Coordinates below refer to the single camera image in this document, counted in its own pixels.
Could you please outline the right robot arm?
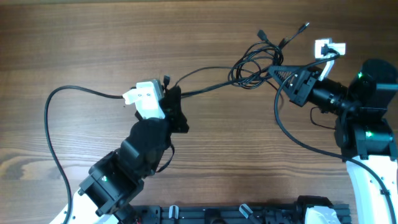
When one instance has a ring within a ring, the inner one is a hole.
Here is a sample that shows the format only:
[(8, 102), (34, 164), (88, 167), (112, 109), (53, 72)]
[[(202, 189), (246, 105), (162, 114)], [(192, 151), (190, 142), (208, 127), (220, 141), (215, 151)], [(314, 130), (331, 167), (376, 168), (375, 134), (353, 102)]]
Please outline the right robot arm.
[(271, 66), (269, 75), (289, 100), (310, 102), (337, 116), (338, 158), (354, 188), (360, 223), (397, 223), (397, 143), (384, 115), (397, 92), (397, 69), (368, 59), (349, 86), (321, 78), (316, 66)]

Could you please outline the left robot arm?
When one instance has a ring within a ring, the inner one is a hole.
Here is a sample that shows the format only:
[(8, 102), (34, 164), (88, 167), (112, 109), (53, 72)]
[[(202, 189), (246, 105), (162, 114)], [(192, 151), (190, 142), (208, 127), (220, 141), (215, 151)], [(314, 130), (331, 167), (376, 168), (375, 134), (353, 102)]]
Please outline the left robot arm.
[(146, 177), (166, 168), (159, 163), (164, 151), (174, 148), (171, 135), (189, 130), (177, 85), (168, 89), (158, 80), (140, 82), (116, 99), (135, 104), (138, 121), (119, 148), (89, 169), (75, 194), (62, 166), (56, 163), (65, 182), (68, 204), (54, 223), (99, 223), (111, 216), (119, 223), (136, 221), (130, 201), (143, 190)]

